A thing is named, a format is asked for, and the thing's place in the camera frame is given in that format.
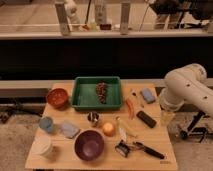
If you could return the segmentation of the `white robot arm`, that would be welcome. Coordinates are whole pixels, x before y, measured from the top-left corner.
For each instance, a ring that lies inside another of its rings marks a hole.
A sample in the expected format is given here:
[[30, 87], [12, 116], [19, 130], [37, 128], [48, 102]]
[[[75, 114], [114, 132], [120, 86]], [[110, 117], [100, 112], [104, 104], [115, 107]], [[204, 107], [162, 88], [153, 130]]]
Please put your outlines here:
[[164, 77], [165, 87], [159, 94], [162, 108], [161, 124], [167, 126], [185, 102], [213, 117], [213, 90], [204, 81], [207, 79], [205, 68], [192, 63], [168, 72]]

